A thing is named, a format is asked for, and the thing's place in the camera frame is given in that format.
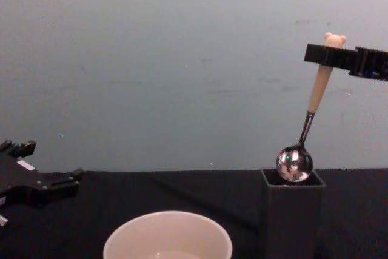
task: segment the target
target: black tablecloth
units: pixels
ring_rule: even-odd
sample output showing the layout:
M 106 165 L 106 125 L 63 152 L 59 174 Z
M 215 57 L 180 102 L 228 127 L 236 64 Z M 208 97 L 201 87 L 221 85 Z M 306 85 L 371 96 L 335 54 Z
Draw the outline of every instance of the black tablecloth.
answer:
M 388 169 L 317 172 L 327 189 L 316 258 L 387 259 Z M 86 172 L 74 198 L 0 211 L 0 258 L 102 258 L 117 227 L 161 210 L 205 215 L 229 233 L 233 258 L 258 258 L 259 206 L 255 170 Z

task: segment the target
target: white bowl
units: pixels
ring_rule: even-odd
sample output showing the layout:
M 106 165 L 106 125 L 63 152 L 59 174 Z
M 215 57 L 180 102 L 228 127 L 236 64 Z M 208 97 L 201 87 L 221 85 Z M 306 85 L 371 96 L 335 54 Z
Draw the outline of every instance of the white bowl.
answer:
M 218 223 L 190 212 L 155 212 L 114 231 L 104 259 L 230 259 L 232 241 Z

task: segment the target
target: blue-gray wall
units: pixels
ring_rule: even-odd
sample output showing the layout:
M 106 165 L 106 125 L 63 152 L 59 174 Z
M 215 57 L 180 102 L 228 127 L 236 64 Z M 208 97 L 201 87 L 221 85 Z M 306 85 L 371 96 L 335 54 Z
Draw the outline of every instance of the blue-gray wall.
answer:
M 386 0 L 0 0 L 0 138 L 41 171 L 257 169 L 297 141 L 326 31 L 385 50 Z M 387 166 L 388 83 L 334 70 L 315 167 Z

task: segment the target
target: gray container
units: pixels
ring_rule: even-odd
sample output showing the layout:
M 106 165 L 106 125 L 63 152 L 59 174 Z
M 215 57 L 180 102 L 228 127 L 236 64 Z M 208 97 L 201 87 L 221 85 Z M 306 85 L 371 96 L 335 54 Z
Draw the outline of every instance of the gray container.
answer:
M 262 259 L 312 259 L 324 181 L 313 171 L 291 184 L 276 169 L 262 169 L 259 251 Z

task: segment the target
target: spoon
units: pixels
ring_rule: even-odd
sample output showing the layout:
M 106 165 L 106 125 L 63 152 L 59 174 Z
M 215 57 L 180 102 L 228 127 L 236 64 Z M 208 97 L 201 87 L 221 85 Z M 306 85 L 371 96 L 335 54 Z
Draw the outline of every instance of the spoon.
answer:
M 341 48 L 346 41 L 345 36 L 325 34 L 324 46 Z M 307 134 L 318 110 L 326 85 L 329 82 L 333 67 L 319 65 L 314 87 L 311 92 L 302 134 L 298 144 L 282 150 L 276 159 L 276 168 L 285 180 L 297 183 L 307 179 L 313 170 L 313 159 L 304 147 Z

